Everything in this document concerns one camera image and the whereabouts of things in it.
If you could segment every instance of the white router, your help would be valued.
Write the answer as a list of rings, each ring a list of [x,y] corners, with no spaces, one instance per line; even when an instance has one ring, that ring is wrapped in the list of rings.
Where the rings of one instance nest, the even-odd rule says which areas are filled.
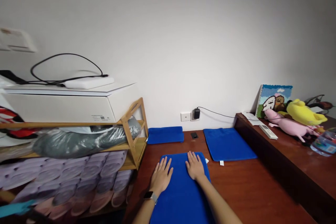
[[[76,80],[68,80],[64,85],[68,89],[91,89],[114,83],[113,77],[87,77]]]

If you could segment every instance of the gray bag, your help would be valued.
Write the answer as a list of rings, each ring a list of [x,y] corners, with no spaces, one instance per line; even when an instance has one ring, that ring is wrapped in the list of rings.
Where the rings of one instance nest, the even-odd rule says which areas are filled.
[[[128,120],[128,124],[134,139],[140,133],[141,126],[134,117]],[[49,158],[70,159],[87,156],[125,142],[125,131],[120,125],[101,134],[64,132],[56,128],[37,139],[33,151]]]

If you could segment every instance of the wooden desk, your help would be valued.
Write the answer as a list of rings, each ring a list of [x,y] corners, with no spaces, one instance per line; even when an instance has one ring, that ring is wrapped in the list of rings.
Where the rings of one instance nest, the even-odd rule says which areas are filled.
[[[196,131],[199,138],[195,140],[191,138],[191,132],[195,131],[184,132],[183,143],[147,145],[124,223],[131,223],[138,212],[160,157],[189,150],[203,152],[210,160],[208,168],[212,184],[244,224],[315,223],[258,159],[225,162],[225,166],[220,166],[211,159],[203,131]]]
[[[321,156],[278,127],[270,128],[278,140],[269,139],[241,113],[236,117],[240,119],[235,129],[292,198],[319,223],[335,223],[331,219],[336,221],[336,156]],[[336,126],[336,120],[329,118],[324,126]]]

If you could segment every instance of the black cable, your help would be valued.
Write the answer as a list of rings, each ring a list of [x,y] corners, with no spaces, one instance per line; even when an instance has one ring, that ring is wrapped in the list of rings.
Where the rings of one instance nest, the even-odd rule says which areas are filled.
[[[210,111],[210,112],[212,112],[212,113],[215,113],[215,114],[218,114],[218,115],[221,115],[221,116],[230,117],[230,116],[228,116],[228,115],[226,116],[226,115],[222,115],[222,114],[213,112],[213,111],[211,111],[211,110],[209,110],[209,109],[207,109],[207,108],[203,108],[203,107],[200,107],[200,108],[205,109],[205,110],[208,110],[208,111]],[[247,118],[238,118],[238,117],[230,117],[230,118],[244,119],[244,120],[249,120],[249,121],[260,121],[260,120],[251,120],[251,119],[247,119]]]
[[[59,81],[58,80],[52,80],[51,81],[51,80],[42,80],[34,74],[35,67],[37,67],[38,65],[42,64],[43,62],[45,62],[47,60],[50,60],[51,58],[54,58],[54,57],[57,57],[57,56],[60,56],[60,55],[75,55],[75,56],[81,57],[83,59],[86,59],[87,61],[90,61],[93,65],[95,65],[99,69],[100,75],[88,75],[88,76],[74,77],[74,78],[69,78],[69,79],[64,79],[64,80],[59,80]],[[22,85],[23,84],[37,84],[37,85],[64,86],[64,84],[61,84],[61,83],[66,82],[66,81],[72,81],[72,80],[76,80],[76,79],[89,78],[89,77],[107,77],[108,76],[108,75],[103,74],[103,71],[100,69],[100,67],[97,66],[94,62],[92,62],[88,58],[85,58],[82,55],[73,54],[73,53],[61,53],[61,54],[55,54],[53,56],[50,56],[49,58],[46,58],[46,59],[36,63],[35,65],[33,65],[30,69],[30,73],[32,74],[32,76],[34,76],[36,79],[38,79],[38,81],[33,80],[33,81],[27,81],[27,82],[18,83],[18,84],[22,84]]]

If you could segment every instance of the watch face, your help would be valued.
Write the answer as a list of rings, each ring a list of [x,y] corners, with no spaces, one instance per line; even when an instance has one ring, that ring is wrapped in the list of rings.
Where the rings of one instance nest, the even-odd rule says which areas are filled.
[[[151,198],[153,192],[149,191],[145,193],[145,196],[143,198]]]

